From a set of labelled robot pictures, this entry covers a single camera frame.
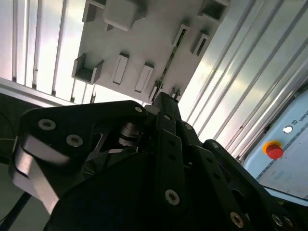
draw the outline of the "silver bolt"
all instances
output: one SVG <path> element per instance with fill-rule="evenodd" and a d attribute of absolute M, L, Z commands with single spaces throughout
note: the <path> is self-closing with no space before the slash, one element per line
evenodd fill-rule
<path fill-rule="evenodd" d="M 272 214 L 271 215 L 271 218 L 273 218 L 274 222 L 276 223 L 276 225 L 282 227 L 283 226 L 283 223 L 282 221 L 280 220 L 280 218 L 276 215 L 276 214 Z"/>
<path fill-rule="evenodd" d="M 83 140 L 80 136 L 73 134 L 73 135 L 67 136 L 66 143 L 70 146 L 77 148 L 83 144 Z"/>
<path fill-rule="evenodd" d="M 135 107 L 135 110 L 137 111 L 137 112 L 142 112 L 142 109 L 141 108 L 139 108 L 139 107 Z"/>
<path fill-rule="evenodd" d="M 164 115 L 164 117 L 167 119 L 167 120 L 171 120 L 171 118 L 167 115 Z"/>
<path fill-rule="evenodd" d="M 289 226 L 293 227 L 293 223 L 292 223 L 292 221 L 291 221 L 289 218 L 283 217 L 283 219 L 284 219 L 284 221 L 285 221 Z"/>
<path fill-rule="evenodd" d="M 172 189 L 167 189 L 165 192 L 165 198 L 171 205 L 178 205 L 180 203 L 179 195 Z"/>
<path fill-rule="evenodd" d="M 192 127 L 189 124 L 185 124 L 185 128 L 187 128 L 188 130 L 192 130 Z"/>
<path fill-rule="evenodd" d="M 41 119 L 38 122 L 38 126 L 45 131 L 50 131 L 56 128 L 56 123 L 50 119 Z"/>
<path fill-rule="evenodd" d="M 212 145 L 213 145 L 213 147 L 216 148 L 216 149 L 219 148 L 219 146 L 218 146 L 216 143 L 214 143 L 214 142 L 212 142 Z"/>
<path fill-rule="evenodd" d="M 236 225 L 237 227 L 239 228 L 244 227 L 243 219 L 236 212 L 230 212 L 230 218 L 231 218 L 231 221 L 234 223 L 234 225 Z"/>

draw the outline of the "screw head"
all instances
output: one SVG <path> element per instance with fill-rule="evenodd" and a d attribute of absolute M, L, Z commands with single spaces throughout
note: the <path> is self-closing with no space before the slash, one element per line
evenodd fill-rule
<path fill-rule="evenodd" d="M 45 131 L 54 130 L 56 128 L 56 123 L 50 119 L 41 119 L 38 122 L 38 126 Z"/>
<path fill-rule="evenodd" d="M 234 225 L 236 225 L 239 228 L 244 227 L 243 219 L 240 215 L 238 215 L 236 212 L 230 212 L 230 218 Z"/>
<path fill-rule="evenodd" d="M 165 191 L 165 198 L 171 205 L 178 205 L 180 203 L 179 195 L 172 189 L 167 189 Z"/>
<path fill-rule="evenodd" d="M 292 221 L 291 221 L 289 218 L 287 218 L 287 217 L 284 216 L 283 219 L 284 219 L 284 221 L 285 221 L 289 226 L 293 227 L 293 223 L 292 223 Z"/>
<path fill-rule="evenodd" d="M 271 218 L 274 220 L 274 222 L 276 223 L 276 225 L 282 227 L 283 226 L 283 223 L 282 221 L 280 220 L 280 218 L 276 215 L 276 214 L 272 214 L 271 215 Z"/>
<path fill-rule="evenodd" d="M 167 120 L 171 120 L 171 118 L 167 115 L 164 115 L 164 118 L 166 118 Z"/>
<path fill-rule="evenodd" d="M 72 147 L 77 148 L 83 144 L 83 140 L 80 136 L 72 134 L 67 136 L 66 143 Z"/>
<path fill-rule="evenodd" d="M 213 145 L 213 147 L 216 148 L 216 149 L 219 148 L 219 146 L 218 146 L 215 142 L 212 142 L 212 145 Z"/>
<path fill-rule="evenodd" d="M 186 128 L 187 130 L 192 130 L 192 127 L 191 127 L 189 124 L 185 124 L 185 128 Z"/>
<path fill-rule="evenodd" d="M 139 107 L 135 107 L 135 110 L 137 111 L 137 112 L 143 112 L 143 110 L 141 109 L 141 108 L 139 108 Z"/>

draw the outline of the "slot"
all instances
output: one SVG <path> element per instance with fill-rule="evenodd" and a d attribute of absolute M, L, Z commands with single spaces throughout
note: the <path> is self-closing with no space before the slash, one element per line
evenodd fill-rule
<path fill-rule="evenodd" d="M 144 67 L 141 71 L 138 83 L 137 83 L 136 88 L 135 88 L 136 92 L 139 92 L 139 93 L 143 92 L 143 90 L 145 89 L 146 85 L 148 84 L 148 82 L 150 80 L 150 77 L 151 77 L 152 72 L 153 72 L 153 68 L 154 68 L 154 66 L 151 65 L 151 64 L 147 64 L 147 63 L 144 64 Z"/>
<path fill-rule="evenodd" d="M 203 47 L 204 47 L 205 42 L 206 42 L 206 39 L 204 38 L 204 39 L 202 40 L 202 42 L 201 42 L 199 48 L 198 48 L 198 51 L 197 51 L 197 55 L 198 55 L 198 56 L 200 55 L 200 53 L 201 53 L 201 51 L 202 51 L 202 49 L 203 49 Z"/>
<path fill-rule="evenodd" d="M 207 0 L 204 4 L 202 13 L 220 21 L 226 10 L 226 7 L 226 5 L 220 4 L 214 0 Z"/>
<path fill-rule="evenodd" d="M 206 50 L 206 46 L 209 44 L 209 36 L 206 31 L 200 31 L 199 35 L 196 38 L 196 42 L 194 43 L 191 52 L 194 55 L 200 56 Z"/>
<path fill-rule="evenodd" d="M 179 28 L 179 31 L 173 41 L 173 47 L 179 47 L 181 42 L 183 41 L 184 39 L 184 36 L 185 34 L 189 31 L 189 27 L 184 25 L 184 24 L 181 24 L 180 28 Z"/>
<path fill-rule="evenodd" d="M 129 56 L 127 54 L 124 54 L 124 53 L 120 53 L 119 54 L 119 57 L 117 59 L 117 62 L 116 62 L 116 67 L 115 67 L 115 70 L 114 70 L 114 73 L 113 73 L 113 80 L 114 80 L 114 83 L 120 85 L 121 82 L 122 82 L 122 78 L 123 78 L 123 75 L 124 75 L 124 72 L 125 72 L 125 68 L 126 68 L 126 65 L 127 65 L 127 62 L 128 62 L 128 58 Z"/>

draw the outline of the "white light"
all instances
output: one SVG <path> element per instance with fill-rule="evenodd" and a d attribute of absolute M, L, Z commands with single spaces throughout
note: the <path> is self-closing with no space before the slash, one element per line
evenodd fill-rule
<path fill-rule="evenodd" d="M 293 127 L 292 126 L 290 126 L 290 125 L 288 125 L 288 126 L 286 126 L 286 127 L 284 127 L 283 129 L 283 132 L 284 133 L 290 133 L 291 131 L 293 131 Z"/>

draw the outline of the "white panel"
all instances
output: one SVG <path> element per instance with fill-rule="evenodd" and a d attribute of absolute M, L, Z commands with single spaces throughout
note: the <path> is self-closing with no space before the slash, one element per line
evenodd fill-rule
<path fill-rule="evenodd" d="M 74 97 L 74 103 L 76 104 L 82 104 L 83 102 L 83 96 L 85 94 L 86 89 L 86 83 L 81 82 L 79 80 L 75 80 L 75 85 L 73 89 L 73 97 Z"/>
<path fill-rule="evenodd" d="M 34 72 L 35 43 L 37 33 L 38 0 L 29 0 L 28 40 L 26 59 L 26 86 L 32 87 Z"/>
<path fill-rule="evenodd" d="M 227 90 L 226 86 L 230 84 L 236 76 L 238 68 L 243 65 L 245 59 L 253 50 L 254 43 L 252 41 L 256 41 L 260 34 L 262 35 L 264 33 L 264 24 L 271 18 L 270 15 L 276 9 L 276 5 L 277 1 L 267 1 L 264 6 L 256 6 L 257 12 L 251 12 L 252 16 L 250 20 L 246 21 L 246 24 L 243 24 L 238 32 L 234 42 L 221 62 L 218 71 L 214 74 L 212 81 L 202 96 L 203 100 L 199 102 L 199 108 L 202 109 L 201 113 L 199 114 L 197 111 L 194 111 L 188 121 L 193 124 L 198 135 L 200 135 L 200 132 L 210 119 L 210 114 L 215 109 L 222 93 Z"/>
<path fill-rule="evenodd" d="M 0 0 L 0 77 L 12 80 L 12 0 Z"/>
<path fill-rule="evenodd" d="M 95 92 L 96 92 L 95 103 L 115 102 L 115 101 L 124 101 L 124 100 L 133 100 L 141 105 L 143 103 L 140 100 L 136 100 L 132 97 L 121 94 L 119 92 L 105 88 L 100 85 L 95 86 Z"/>
<path fill-rule="evenodd" d="M 115 70 L 112 75 L 114 83 L 121 84 L 127 62 L 128 62 L 128 56 L 126 57 L 123 54 L 120 54 L 116 61 Z"/>
<path fill-rule="evenodd" d="M 222 54 L 230 47 L 232 38 L 235 36 L 243 36 L 243 33 L 245 34 L 250 28 L 264 2 L 264 0 L 258 0 L 255 3 L 253 0 L 239 0 L 233 1 L 230 4 L 225 20 L 218 27 L 212 42 L 207 47 L 200 64 L 179 102 L 183 120 L 188 121 L 191 113 L 198 115 L 201 111 L 206 100 L 206 97 L 201 97 L 206 90 L 207 84 L 209 84 L 216 72 L 222 72 L 221 69 L 218 69 Z"/>
<path fill-rule="evenodd" d="M 243 116 L 251 117 L 255 113 L 254 110 L 258 108 L 258 105 L 265 100 L 269 100 L 268 95 L 270 93 L 271 97 L 279 94 L 280 89 L 275 88 L 276 85 L 279 84 L 279 82 L 285 84 L 290 78 L 290 76 L 285 75 L 285 73 L 299 57 L 299 54 L 308 43 L 308 30 L 306 30 L 308 12 L 300 19 L 299 22 L 298 19 L 302 14 L 299 14 L 298 17 L 295 18 L 296 13 L 302 8 L 303 3 L 304 2 L 285 2 L 280 9 L 280 13 L 277 13 L 275 20 L 273 20 L 272 24 L 269 26 L 268 31 L 277 33 L 275 28 L 281 27 L 277 26 L 277 24 L 290 24 L 289 31 L 286 31 L 284 36 L 288 37 L 285 40 L 281 39 L 278 42 L 277 47 L 275 47 L 276 50 L 278 49 L 277 53 L 274 51 L 269 55 L 268 60 L 266 60 L 267 62 L 265 63 L 266 67 L 261 68 L 256 75 L 258 80 L 254 84 L 253 88 L 250 89 L 248 87 L 246 92 L 241 95 L 237 105 L 228 114 L 228 118 L 225 120 L 225 125 L 221 126 L 215 135 L 214 138 L 217 139 L 217 141 L 222 145 L 227 146 L 229 137 L 235 136 L 239 127 L 243 125 L 243 121 L 241 121 Z M 228 94 L 233 93 L 232 96 L 235 97 L 234 92 L 231 92 L 231 90 L 232 88 L 230 88 L 230 92 L 228 92 Z"/>
<path fill-rule="evenodd" d="M 16 82 L 24 85 L 26 83 L 26 49 L 28 40 L 28 1 L 16 0 L 14 8 L 16 7 Z"/>
<path fill-rule="evenodd" d="M 84 96 L 83 96 L 83 104 L 87 104 L 87 103 L 90 103 L 91 101 L 91 97 L 92 97 L 92 94 L 93 94 L 93 90 L 94 90 L 94 84 L 91 85 L 91 84 L 87 84 L 86 85 L 86 89 L 85 89 L 85 93 L 84 93 Z"/>
<path fill-rule="evenodd" d="M 269 23 L 265 23 L 266 31 L 260 33 L 262 37 L 259 36 L 256 38 L 257 44 L 253 47 L 253 50 L 250 51 L 249 57 L 246 58 L 244 64 L 235 64 L 230 67 L 226 74 L 236 78 L 229 86 L 228 91 L 222 92 L 224 96 L 217 107 L 213 104 L 214 108 L 205 108 L 205 110 L 207 110 L 207 112 L 210 111 L 211 114 L 209 115 L 210 119 L 207 121 L 207 124 L 202 127 L 203 132 L 199 137 L 201 141 L 215 138 L 222 121 L 226 121 L 228 115 L 232 113 L 233 108 L 237 109 L 237 102 L 242 103 L 241 97 L 245 97 L 245 92 L 251 90 L 256 81 L 259 80 L 260 74 L 264 71 L 265 67 L 270 65 L 269 67 L 272 70 L 275 69 L 275 67 L 282 69 L 284 66 L 282 63 L 285 63 L 286 59 L 292 57 L 292 54 L 289 54 L 290 57 L 284 54 L 283 56 L 278 56 L 280 59 L 278 63 L 274 61 L 269 64 L 273 56 L 277 53 L 278 48 L 284 43 L 290 31 L 298 22 L 299 18 L 295 18 L 295 16 L 302 8 L 303 2 L 300 1 L 298 3 L 299 4 L 290 4 L 289 1 L 286 1 L 281 7 L 277 6 L 276 8 L 278 8 L 278 11 L 269 15 L 269 19 L 267 19 Z M 301 26 L 302 30 L 307 28 L 307 19 L 306 21 L 304 20 L 305 25 Z M 306 36 L 306 34 L 300 34 L 299 38 L 301 38 L 301 43 L 299 43 L 299 45 L 303 43 L 302 40 L 304 40 Z M 293 42 L 294 39 L 291 43 L 286 43 L 286 46 L 291 46 L 291 48 L 296 51 Z M 268 87 L 265 86 L 270 86 L 271 82 L 277 78 L 277 75 L 276 73 L 274 76 L 265 76 L 268 83 L 264 83 L 262 90 L 258 90 L 260 87 L 256 88 L 256 101 L 267 91 Z M 254 103 L 249 104 L 249 107 L 254 108 Z"/>
<path fill-rule="evenodd" d="M 58 60 L 55 70 L 56 96 L 70 100 L 74 79 L 71 78 L 74 60 L 78 57 L 85 0 L 68 0 L 60 39 Z"/>
<path fill-rule="evenodd" d="M 135 88 L 135 91 L 137 92 L 142 92 L 144 90 L 144 88 L 146 87 L 146 85 L 148 84 L 151 75 L 153 72 L 153 68 L 147 64 L 144 65 L 139 80 L 137 82 L 137 86 Z"/>
<path fill-rule="evenodd" d="M 251 1 L 234 26 L 228 18 L 239 15 L 239 3 L 232 2 L 179 103 L 201 141 L 216 139 L 234 157 L 249 150 L 308 72 L 308 1 Z"/>
<path fill-rule="evenodd" d="M 42 0 L 38 48 L 37 90 L 51 94 L 63 0 Z"/>

